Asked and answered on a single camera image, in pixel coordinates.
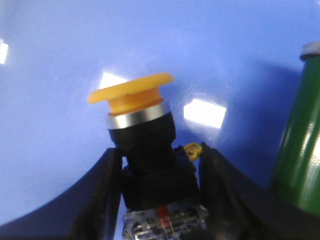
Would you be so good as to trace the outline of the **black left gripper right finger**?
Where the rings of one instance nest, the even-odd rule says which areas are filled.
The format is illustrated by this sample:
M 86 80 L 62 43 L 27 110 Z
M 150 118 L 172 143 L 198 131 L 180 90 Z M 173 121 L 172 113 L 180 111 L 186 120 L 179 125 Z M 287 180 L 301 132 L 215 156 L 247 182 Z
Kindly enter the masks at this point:
M 271 195 L 201 143 L 200 192 L 214 240 L 318 240 L 320 219 Z

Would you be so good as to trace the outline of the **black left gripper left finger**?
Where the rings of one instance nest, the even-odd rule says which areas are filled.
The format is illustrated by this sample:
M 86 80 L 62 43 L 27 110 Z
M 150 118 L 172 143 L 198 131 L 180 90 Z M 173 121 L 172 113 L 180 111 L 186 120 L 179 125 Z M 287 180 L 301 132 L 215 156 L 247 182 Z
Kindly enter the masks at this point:
M 112 240 L 120 204 L 122 156 L 107 149 L 74 185 L 0 227 L 2 240 Z

